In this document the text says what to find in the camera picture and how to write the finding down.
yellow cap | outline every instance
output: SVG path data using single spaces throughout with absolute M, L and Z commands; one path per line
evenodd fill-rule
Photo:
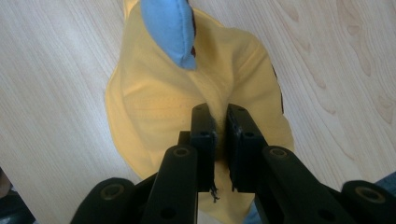
M 293 150 L 280 88 L 260 41 L 224 28 L 199 10 L 194 16 L 193 71 L 177 67 L 152 40 L 139 3 L 126 17 L 120 61 L 106 89 L 106 110 L 116 148 L 141 178 L 158 172 L 165 150 L 177 143 L 180 131 L 190 129 L 192 108 L 203 103 L 209 105 L 220 137 L 227 105 L 241 105 L 268 144 Z M 220 200 L 213 203 L 210 193 L 200 193 L 199 208 L 223 223 L 241 223 L 254 195 L 231 191 L 223 160 L 215 170 Z

light wood tabletop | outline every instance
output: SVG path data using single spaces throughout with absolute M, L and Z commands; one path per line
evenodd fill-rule
M 396 170 L 396 0 L 190 2 L 267 47 L 320 182 Z M 0 166 L 40 223 L 68 223 L 102 180 L 139 181 L 106 119 L 122 27 L 122 0 L 0 1 Z

wooden table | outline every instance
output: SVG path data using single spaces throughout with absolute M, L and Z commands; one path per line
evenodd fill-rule
M 296 154 L 321 182 L 396 170 L 395 0 L 190 2 L 268 48 Z M 139 181 L 105 111 L 122 5 L 0 2 L 0 166 L 40 223 L 69 222 L 104 179 Z

yellow hat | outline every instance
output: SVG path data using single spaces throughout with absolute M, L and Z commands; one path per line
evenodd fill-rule
M 126 17 L 120 61 L 106 89 L 106 110 L 116 148 L 141 178 L 158 172 L 165 150 L 177 144 L 180 131 L 190 129 L 192 108 L 203 103 L 209 105 L 220 136 L 227 105 L 241 105 L 269 145 L 293 150 L 280 88 L 260 41 L 224 28 L 199 10 L 194 16 L 195 70 L 179 68 L 156 45 L 139 3 Z M 200 193 L 199 208 L 223 223 L 241 223 L 254 195 L 231 191 L 223 160 L 216 163 L 215 182 L 220 200 L 213 203 L 210 193 Z

yellow fabric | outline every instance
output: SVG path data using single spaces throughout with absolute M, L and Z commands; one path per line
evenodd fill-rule
M 106 110 L 116 148 L 142 178 L 158 171 L 165 150 L 177 143 L 180 131 L 190 129 L 191 109 L 202 103 L 208 103 L 220 135 L 231 103 L 249 111 L 270 145 L 293 149 L 280 88 L 260 41 L 224 28 L 199 10 L 194 15 L 194 71 L 177 67 L 150 38 L 139 3 L 125 17 L 120 61 L 106 89 Z M 209 193 L 200 193 L 199 208 L 223 223 L 241 223 L 253 195 L 231 192 L 222 160 L 216 163 L 215 182 L 220 200 L 213 203 Z

